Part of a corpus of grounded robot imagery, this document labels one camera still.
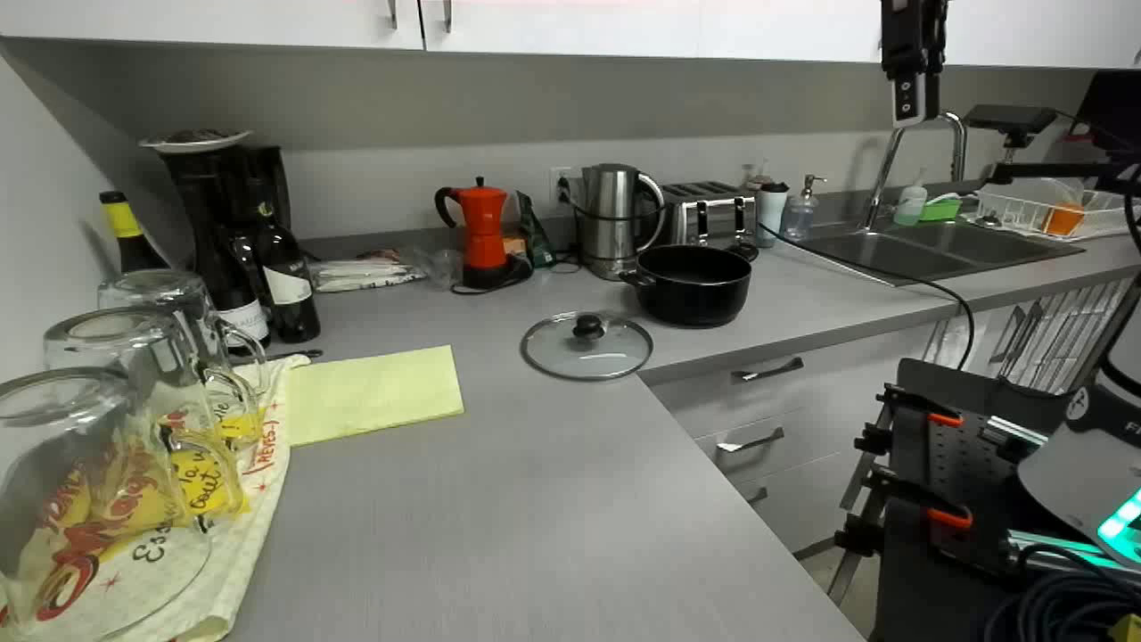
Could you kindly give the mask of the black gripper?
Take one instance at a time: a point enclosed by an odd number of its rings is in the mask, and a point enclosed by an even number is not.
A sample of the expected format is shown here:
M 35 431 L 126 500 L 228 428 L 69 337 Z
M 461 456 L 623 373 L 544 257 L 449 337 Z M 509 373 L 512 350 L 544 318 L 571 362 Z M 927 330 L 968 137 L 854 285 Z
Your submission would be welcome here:
M 895 126 L 943 116 L 946 19 L 949 0 L 881 0 L 881 68 Z

